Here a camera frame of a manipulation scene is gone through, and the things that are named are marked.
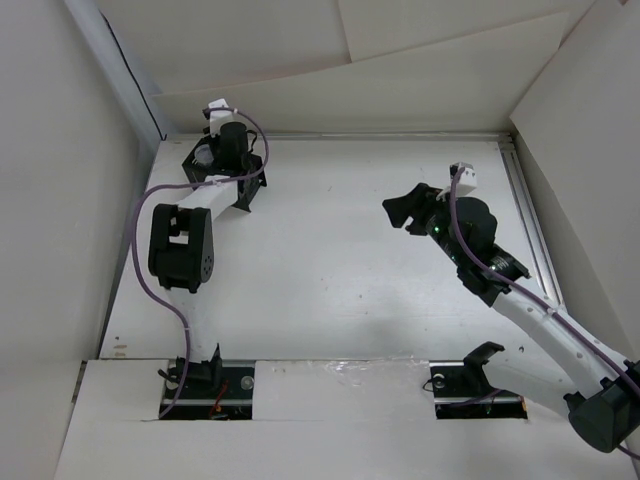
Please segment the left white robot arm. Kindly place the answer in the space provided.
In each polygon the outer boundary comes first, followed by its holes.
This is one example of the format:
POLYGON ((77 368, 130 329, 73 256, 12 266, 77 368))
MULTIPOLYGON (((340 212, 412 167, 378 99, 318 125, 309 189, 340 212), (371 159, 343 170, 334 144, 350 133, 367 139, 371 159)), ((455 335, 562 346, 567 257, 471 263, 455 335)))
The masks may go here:
POLYGON ((192 192, 153 210, 148 268, 187 320, 190 340, 189 357, 178 359, 172 374, 187 368, 188 384, 205 397, 220 390, 223 373, 213 327, 196 308, 197 292, 214 272, 214 219, 231 207, 248 212, 267 185, 263 160, 253 152, 257 137, 238 121, 204 136, 182 163, 192 192))

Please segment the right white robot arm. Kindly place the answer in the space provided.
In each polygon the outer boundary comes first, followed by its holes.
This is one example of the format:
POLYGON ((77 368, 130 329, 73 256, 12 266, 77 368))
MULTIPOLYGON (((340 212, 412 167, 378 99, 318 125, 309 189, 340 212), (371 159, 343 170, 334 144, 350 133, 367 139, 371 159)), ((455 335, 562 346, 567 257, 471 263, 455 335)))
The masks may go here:
POLYGON ((464 358, 462 381, 473 393, 507 390, 567 420, 590 447, 622 448, 639 428, 639 364, 589 333, 545 297, 527 268, 495 240, 498 221, 474 197, 425 183, 385 199, 390 224, 429 237, 453 262, 464 288, 519 327, 556 366, 486 341, 464 358))

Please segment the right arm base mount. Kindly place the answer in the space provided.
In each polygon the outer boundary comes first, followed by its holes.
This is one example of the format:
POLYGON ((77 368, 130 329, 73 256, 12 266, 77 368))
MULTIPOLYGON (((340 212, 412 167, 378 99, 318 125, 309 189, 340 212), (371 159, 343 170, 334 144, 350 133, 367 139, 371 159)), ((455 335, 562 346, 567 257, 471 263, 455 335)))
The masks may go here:
POLYGON ((527 420, 522 397, 491 386, 483 367, 504 347, 485 342, 462 360, 430 360, 430 378, 422 389, 433 395, 438 420, 527 420))

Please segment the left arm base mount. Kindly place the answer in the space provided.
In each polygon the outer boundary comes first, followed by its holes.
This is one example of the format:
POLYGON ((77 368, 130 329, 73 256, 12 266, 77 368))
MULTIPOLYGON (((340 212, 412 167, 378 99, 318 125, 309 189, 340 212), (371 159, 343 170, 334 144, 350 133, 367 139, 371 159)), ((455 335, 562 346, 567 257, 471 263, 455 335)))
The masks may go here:
POLYGON ((166 414, 162 412, 171 404, 177 385, 165 379, 159 406, 161 420, 180 421, 244 421, 253 414, 255 386, 254 362, 223 361, 213 382, 195 379, 196 367, 189 368, 187 379, 176 404, 166 414))

